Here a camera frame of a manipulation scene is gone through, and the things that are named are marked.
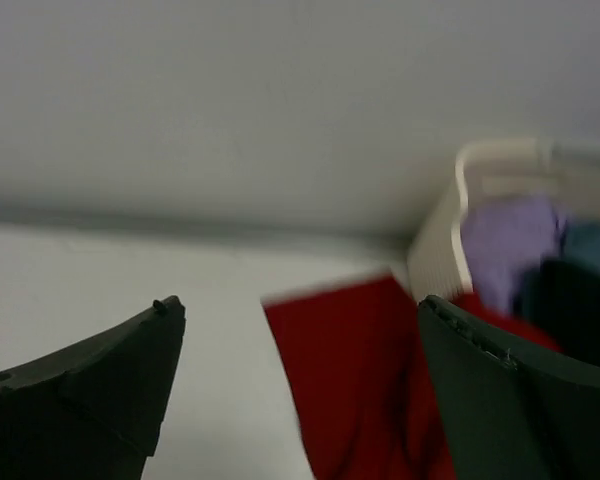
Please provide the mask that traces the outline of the red t-shirt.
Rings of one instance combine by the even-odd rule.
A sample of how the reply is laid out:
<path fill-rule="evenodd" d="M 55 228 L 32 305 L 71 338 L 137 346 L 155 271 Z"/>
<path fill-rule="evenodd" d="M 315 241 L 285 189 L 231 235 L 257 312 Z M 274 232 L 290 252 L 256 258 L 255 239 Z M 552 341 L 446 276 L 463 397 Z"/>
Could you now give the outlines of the red t-shirt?
<path fill-rule="evenodd" d="M 465 293 L 448 301 L 549 350 L 542 331 Z M 459 479 L 420 338 L 393 276 L 268 302 L 265 315 L 318 479 Z"/>

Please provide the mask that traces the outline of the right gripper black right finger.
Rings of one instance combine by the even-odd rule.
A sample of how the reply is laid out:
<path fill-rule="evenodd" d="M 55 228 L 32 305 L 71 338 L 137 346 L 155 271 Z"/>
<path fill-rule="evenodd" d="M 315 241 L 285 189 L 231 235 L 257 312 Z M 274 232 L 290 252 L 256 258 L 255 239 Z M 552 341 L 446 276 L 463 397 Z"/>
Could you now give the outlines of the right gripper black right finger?
<path fill-rule="evenodd" d="M 459 479 L 600 479 L 600 367 L 430 295 L 420 338 Z"/>

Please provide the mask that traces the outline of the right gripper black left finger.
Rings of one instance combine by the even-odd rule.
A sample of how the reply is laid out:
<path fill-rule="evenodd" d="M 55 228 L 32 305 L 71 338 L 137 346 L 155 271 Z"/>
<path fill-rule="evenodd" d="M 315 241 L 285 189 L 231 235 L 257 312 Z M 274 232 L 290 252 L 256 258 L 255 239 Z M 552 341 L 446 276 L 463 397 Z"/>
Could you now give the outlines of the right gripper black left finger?
<path fill-rule="evenodd" d="M 159 441 L 185 333 L 176 296 L 0 371 L 0 479 L 139 479 Z"/>

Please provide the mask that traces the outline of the black t-shirt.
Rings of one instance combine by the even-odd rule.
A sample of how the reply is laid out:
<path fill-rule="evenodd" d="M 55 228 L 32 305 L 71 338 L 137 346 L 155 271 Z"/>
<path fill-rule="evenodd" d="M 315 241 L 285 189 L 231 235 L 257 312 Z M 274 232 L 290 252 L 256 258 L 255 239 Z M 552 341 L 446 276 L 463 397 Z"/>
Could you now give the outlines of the black t-shirt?
<path fill-rule="evenodd" d="M 568 356 L 600 367 L 600 271 L 548 259 L 523 275 L 514 310 Z"/>

